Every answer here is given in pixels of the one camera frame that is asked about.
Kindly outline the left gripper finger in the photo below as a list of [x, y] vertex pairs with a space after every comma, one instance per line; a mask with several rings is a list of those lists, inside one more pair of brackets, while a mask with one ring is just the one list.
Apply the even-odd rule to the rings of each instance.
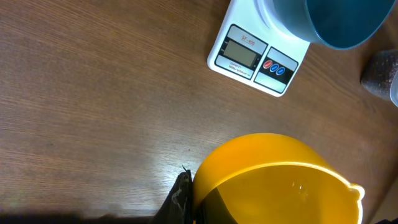
[[192, 174], [189, 169], [183, 169], [150, 224], [193, 224]]

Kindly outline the yellow plastic measuring scoop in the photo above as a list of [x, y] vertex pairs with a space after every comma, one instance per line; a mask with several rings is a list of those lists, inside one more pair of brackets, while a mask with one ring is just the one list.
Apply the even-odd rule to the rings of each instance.
[[352, 223], [362, 186], [289, 136], [248, 134], [216, 148], [193, 180], [197, 223]]

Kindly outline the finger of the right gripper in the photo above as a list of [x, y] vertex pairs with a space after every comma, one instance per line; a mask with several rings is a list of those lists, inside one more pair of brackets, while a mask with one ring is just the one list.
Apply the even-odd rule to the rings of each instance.
[[374, 54], [366, 64], [360, 82], [374, 96], [397, 101], [397, 49]]

